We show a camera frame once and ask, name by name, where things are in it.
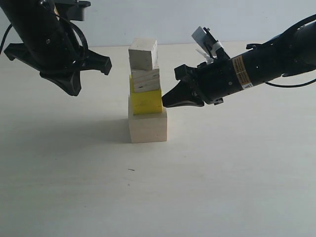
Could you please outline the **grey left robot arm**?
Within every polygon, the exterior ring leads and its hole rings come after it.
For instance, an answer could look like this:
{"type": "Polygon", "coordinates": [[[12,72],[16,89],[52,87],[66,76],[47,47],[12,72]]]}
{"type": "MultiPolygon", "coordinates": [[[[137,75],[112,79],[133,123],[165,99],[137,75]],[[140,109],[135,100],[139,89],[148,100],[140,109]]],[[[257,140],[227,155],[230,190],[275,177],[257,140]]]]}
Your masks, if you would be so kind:
{"type": "Polygon", "coordinates": [[[110,57],[89,49],[87,39],[74,21],[84,20],[88,0],[2,0],[0,7],[21,43],[1,51],[36,69],[39,75],[70,96],[81,91],[80,73],[96,70],[108,75],[110,57]]]}

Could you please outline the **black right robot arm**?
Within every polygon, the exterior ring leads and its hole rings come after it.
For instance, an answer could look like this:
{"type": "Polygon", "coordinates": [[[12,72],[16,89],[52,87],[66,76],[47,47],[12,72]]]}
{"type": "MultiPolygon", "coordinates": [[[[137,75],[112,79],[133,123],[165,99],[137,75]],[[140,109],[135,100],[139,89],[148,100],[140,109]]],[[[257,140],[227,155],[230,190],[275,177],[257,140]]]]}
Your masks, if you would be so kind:
{"type": "Polygon", "coordinates": [[[174,69],[178,84],[163,95],[166,108],[218,105],[226,96],[258,86],[273,85],[279,77],[291,77],[316,69],[316,16],[311,15],[264,43],[249,43],[246,52],[230,57],[206,27],[192,38],[206,53],[196,67],[174,69]]]}

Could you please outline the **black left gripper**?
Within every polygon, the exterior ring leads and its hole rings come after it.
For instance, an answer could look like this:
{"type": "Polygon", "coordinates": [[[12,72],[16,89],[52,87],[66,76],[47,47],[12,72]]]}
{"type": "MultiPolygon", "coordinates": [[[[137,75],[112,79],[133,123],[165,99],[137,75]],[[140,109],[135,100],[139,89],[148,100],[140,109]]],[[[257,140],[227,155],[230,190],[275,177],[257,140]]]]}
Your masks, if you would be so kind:
{"type": "Polygon", "coordinates": [[[112,63],[108,56],[79,45],[73,31],[31,29],[19,33],[22,42],[10,43],[4,54],[39,71],[39,75],[70,96],[81,91],[80,72],[96,70],[108,75],[112,63]]]}

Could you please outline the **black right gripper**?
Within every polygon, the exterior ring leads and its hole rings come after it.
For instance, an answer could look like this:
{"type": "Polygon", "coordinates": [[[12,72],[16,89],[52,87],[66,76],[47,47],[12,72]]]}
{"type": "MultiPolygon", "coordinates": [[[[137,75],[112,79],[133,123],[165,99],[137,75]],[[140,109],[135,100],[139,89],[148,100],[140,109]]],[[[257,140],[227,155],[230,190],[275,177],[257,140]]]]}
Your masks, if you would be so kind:
{"type": "Polygon", "coordinates": [[[196,68],[185,64],[175,68],[177,85],[162,96],[166,108],[203,107],[219,104],[220,99],[241,91],[233,62],[201,63],[196,68]]]}

